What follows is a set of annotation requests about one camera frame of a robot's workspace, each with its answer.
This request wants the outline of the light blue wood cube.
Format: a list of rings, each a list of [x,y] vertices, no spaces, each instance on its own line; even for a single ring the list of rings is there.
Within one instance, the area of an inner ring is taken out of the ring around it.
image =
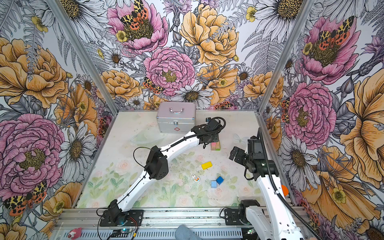
[[[218,187],[218,183],[216,181],[211,181],[211,188],[216,189]]]

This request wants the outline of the small orange white toy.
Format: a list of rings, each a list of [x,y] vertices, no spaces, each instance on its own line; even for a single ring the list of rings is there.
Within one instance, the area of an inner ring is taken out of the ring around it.
[[[199,176],[192,175],[192,178],[194,179],[195,182],[199,182],[200,181],[200,177]]]

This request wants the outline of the natural wood block numbered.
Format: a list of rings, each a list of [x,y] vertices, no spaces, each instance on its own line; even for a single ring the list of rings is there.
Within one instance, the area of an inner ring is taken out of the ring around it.
[[[220,142],[215,143],[215,151],[220,151],[221,150],[221,145]]]

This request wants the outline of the pink toy left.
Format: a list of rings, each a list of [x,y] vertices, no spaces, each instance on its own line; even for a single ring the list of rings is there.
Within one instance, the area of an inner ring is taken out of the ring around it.
[[[76,239],[78,239],[78,238],[81,237],[81,235],[82,235],[82,231],[83,231],[82,228],[76,228],[76,229],[73,229],[73,230],[71,230],[71,231],[68,233],[67,237],[68,237],[70,240],[76,240]]]

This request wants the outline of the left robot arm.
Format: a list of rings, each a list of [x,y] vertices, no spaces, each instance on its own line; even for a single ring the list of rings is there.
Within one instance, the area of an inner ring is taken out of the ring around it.
[[[183,152],[219,141],[219,133],[226,127],[222,117],[211,118],[208,123],[194,126],[187,134],[164,147],[154,146],[150,149],[146,165],[138,179],[117,199],[110,202],[101,216],[101,226],[111,224],[123,226],[129,219],[129,211],[135,202],[155,182],[169,173],[169,162]]]

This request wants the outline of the dark blue wood cube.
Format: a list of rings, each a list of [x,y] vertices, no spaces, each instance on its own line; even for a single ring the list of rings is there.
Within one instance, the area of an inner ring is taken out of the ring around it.
[[[218,185],[221,185],[221,184],[224,182],[224,179],[223,179],[221,176],[219,176],[219,177],[216,179],[216,182],[217,182]]]

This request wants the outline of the grey blue cloth object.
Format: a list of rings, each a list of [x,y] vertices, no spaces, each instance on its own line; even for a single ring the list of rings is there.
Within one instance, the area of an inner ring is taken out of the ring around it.
[[[180,225],[175,231],[176,240],[201,240],[192,230],[185,225]]]

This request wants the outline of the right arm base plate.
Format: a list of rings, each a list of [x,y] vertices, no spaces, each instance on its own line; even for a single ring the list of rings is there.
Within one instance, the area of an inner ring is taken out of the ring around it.
[[[239,209],[224,208],[221,216],[224,218],[226,226],[246,226],[250,224],[244,216],[241,216]]]

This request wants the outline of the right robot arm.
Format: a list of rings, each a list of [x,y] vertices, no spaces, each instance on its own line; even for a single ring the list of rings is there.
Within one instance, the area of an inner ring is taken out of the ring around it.
[[[264,141],[252,136],[246,150],[233,148],[230,160],[252,174],[246,179],[257,183],[268,213],[266,216],[257,200],[242,200],[238,208],[240,222],[251,225],[261,240],[303,240],[305,236],[285,200],[279,172],[275,163],[268,159]]]

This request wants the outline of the aluminium front rail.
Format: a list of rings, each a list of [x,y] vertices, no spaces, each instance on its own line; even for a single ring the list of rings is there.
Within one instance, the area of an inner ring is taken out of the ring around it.
[[[259,240],[251,225],[226,226],[224,208],[146,208],[140,227],[100,227],[101,212],[96,209],[65,210],[53,230],[52,240],[70,240],[68,233],[82,228],[77,240],[173,240],[175,231],[185,225],[203,240]],[[313,236],[293,215],[305,239]]]

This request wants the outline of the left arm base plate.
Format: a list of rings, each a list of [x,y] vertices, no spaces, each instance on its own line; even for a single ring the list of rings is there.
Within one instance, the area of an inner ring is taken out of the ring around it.
[[[100,227],[140,227],[142,225],[144,210],[130,210],[112,214],[111,211],[104,211]]]

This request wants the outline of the orange pill bottle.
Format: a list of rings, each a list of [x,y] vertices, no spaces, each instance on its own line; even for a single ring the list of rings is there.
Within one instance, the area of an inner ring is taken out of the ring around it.
[[[286,196],[288,196],[289,195],[289,189],[286,187],[286,186],[284,186],[284,185],[281,185],[281,188],[282,188],[282,191],[283,191],[283,194],[284,194],[284,196],[286,197]]]

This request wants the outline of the yellow wood block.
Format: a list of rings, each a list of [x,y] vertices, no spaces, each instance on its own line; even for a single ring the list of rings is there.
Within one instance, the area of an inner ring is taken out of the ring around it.
[[[201,165],[203,170],[207,170],[213,166],[212,162],[206,162]]]

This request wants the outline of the silver first aid case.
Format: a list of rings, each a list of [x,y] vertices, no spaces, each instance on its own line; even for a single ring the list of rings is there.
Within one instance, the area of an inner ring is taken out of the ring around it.
[[[163,102],[159,105],[157,123],[161,133],[187,133],[195,126],[195,120],[195,103]]]

